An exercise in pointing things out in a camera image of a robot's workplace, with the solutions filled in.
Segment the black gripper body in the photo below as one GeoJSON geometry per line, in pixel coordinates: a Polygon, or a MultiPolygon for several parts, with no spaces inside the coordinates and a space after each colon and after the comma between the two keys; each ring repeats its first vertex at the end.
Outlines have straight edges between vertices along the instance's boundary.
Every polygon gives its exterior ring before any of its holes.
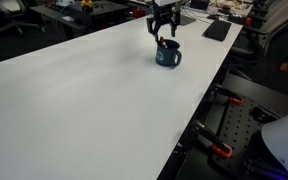
{"type": "Polygon", "coordinates": [[[180,2],[166,2],[162,5],[153,3],[153,20],[155,23],[180,23],[180,2]]]}

